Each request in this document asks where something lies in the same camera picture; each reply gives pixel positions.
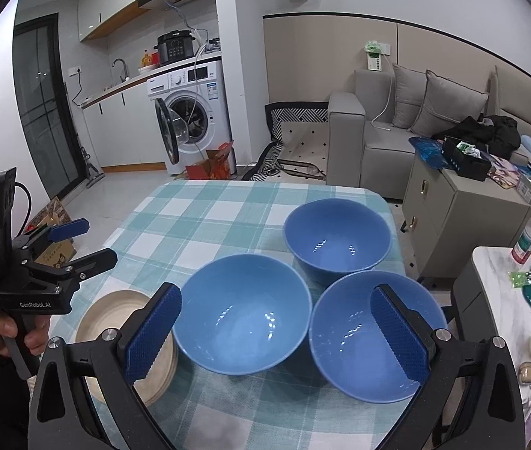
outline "metal screw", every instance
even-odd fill
[[[500,336],[493,336],[492,344],[497,348],[504,348],[506,343]]]
[[[58,336],[48,340],[48,348],[57,348],[59,345],[61,345],[61,339]]]
[[[443,342],[446,342],[451,339],[451,332],[449,330],[445,330],[444,328],[440,328],[434,333],[437,339],[442,340]]]
[[[117,330],[114,329],[114,328],[107,328],[106,330],[104,330],[104,331],[101,333],[101,338],[102,338],[104,341],[112,340],[112,339],[115,338],[116,336],[117,336]]]

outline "washing machine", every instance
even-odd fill
[[[171,175],[185,171],[187,165],[207,157],[207,149],[217,149],[232,140],[226,106],[221,60],[194,64],[147,81],[147,91],[155,103],[155,116],[167,150],[164,158]],[[189,140],[177,143],[171,130],[170,113],[174,110],[188,123]],[[236,173],[233,152],[229,159],[230,172]]]

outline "faucet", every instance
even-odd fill
[[[126,79],[129,78],[129,74],[128,74],[128,66],[125,64],[125,60],[123,59],[115,59],[113,61],[113,64],[111,65],[112,68],[115,67],[115,63],[117,61],[121,61],[121,63],[123,64],[123,73],[125,74],[125,77],[122,77],[121,74],[119,75],[119,79],[121,79],[121,82],[122,83],[125,83]]]

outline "table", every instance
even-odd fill
[[[459,312],[464,339],[480,341],[500,335],[507,342],[515,369],[531,360],[531,308],[508,273],[519,267],[508,247],[478,247],[453,286],[453,305]],[[531,256],[522,270],[531,269]],[[529,386],[520,386],[522,401],[531,399]]]
[[[513,246],[531,205],[515,188],[432,169],[416,154],[403,214],[420,276],[456,278],[476,247]]]
[[[323,287],[307,278],[288,252],[282,225],[298,205],[330,197],[358,201],[382,215],[392,247],[377,268],[404,274],[392,215],[376,193],[311,184],[174,181],[144,199],[109,237],[105,246],[117,252],[117,266],[81,285],[72,312],[56,321],[51,334],[72,341],[90,304],[115,290],[151,296],[169,281],[183,295],[184,283],[198,268],[241,252],[293,265],[315,302]],[[245,377],[206,371],[180,351],[176,375],[150,412],[179,450],[368,450],[407,403],[368,404],[345,396],[320,375],[305,339],[285,362]],[[106,406],[97,405],[113,444],[125,448]]]

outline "bottle label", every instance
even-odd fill
[[[531,238],[526,233],[526,230],[522,232],[520,238],[518,238],[517,243],[511,251],[511,256],[519,264],[524,264],[527,261],[528,257],[531,254]]]

